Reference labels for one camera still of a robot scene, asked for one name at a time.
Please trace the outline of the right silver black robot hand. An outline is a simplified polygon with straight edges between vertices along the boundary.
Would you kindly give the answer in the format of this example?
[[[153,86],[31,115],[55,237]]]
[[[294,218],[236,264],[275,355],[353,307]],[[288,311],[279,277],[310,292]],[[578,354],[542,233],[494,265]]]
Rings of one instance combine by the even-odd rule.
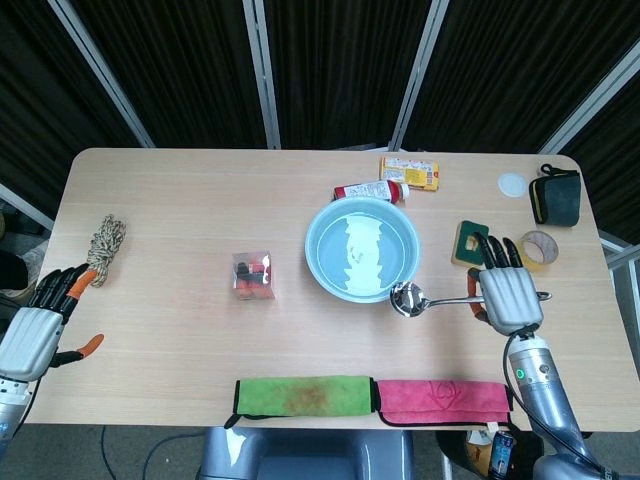
[[[482,301],[471,304],[474,316],[498,333],[514,332],[542,325],[544,315],[530,272],[524,267],[515,243],[504,237],[473,233],[484,269],[467,271],[467,292]]]

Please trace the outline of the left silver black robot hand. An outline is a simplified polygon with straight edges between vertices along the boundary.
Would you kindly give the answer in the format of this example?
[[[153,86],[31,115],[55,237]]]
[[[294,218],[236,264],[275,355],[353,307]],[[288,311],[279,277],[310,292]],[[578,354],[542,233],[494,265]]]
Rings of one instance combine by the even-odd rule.
[[[75,350],[58,350],[60,338],[81,295],[95,280],[88,264],[49,273],[37,285],[27,304],[12,318],[1,341],[1,377],[30,383],[48,369],[80,361],[104,340],[97,334]]]

